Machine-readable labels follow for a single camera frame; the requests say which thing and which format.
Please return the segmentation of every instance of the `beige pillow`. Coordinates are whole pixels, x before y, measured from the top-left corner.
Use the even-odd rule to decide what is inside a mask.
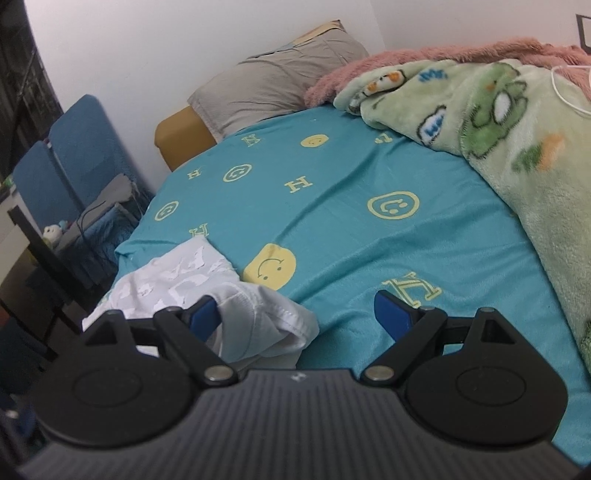
[[[323,33],[310,38],[318,31]],[[339,21],[301,39],[248,58],[195,90],[189,104],[217,142],[261,120],[303,110],[304,92],[320,77],[368,56]]]

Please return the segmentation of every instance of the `fleece blanket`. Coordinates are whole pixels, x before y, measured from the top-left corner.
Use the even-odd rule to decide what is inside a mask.
[[[591,109],[576,85],[556,81]],[[519,216],[591,371],[591,116],[558,98],[550,72],[518,60],[415,61],[359,76],[334,106],[480,173]]]
[[[398,65],[417,60],[456,60],[459,63],[491,63],[503,59],[517,59],[523,64],[546,69],[565,65],[591,65],[591,56],[576,45],[555,47],[541,44],[535,38],[514,38],[479,47],[446,46],[420,50],[388,50],[353,61],[323,76],[308,89],[304,97],[306,107],[332,102],[335,96],[354,78],[379,67]],[[557,69],[557,73],[578,85],[591,100],[591,85],[583,69]]]

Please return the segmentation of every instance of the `green blanket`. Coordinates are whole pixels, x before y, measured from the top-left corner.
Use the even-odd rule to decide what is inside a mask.
[[[591,109],[577,86],[559,75],[556,85]],[[591,371],[591,118],[558,98],[550,72],[517,60],[415,61],[355,78],[334,105],[480,173],[519,216]]]

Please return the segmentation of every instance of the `white plush toy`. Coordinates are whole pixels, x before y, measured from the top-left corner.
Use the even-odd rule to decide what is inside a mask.
[[[42,237],[48,247],[55,248],[63,234],[59,225],[50,225],[43,229]]]

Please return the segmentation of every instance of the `teal bed sheet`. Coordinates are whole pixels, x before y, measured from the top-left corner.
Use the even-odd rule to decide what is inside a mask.
[[[456,316],[496,307],[567,384],[555,444],[591,461],[590,382],[556,295],[519,219],[461,158],[331,106],[270,119],[168,177],[117,250],[119,276],[192,235],[315,312],[299,368],[358,374],[386,350],[380,288]]]

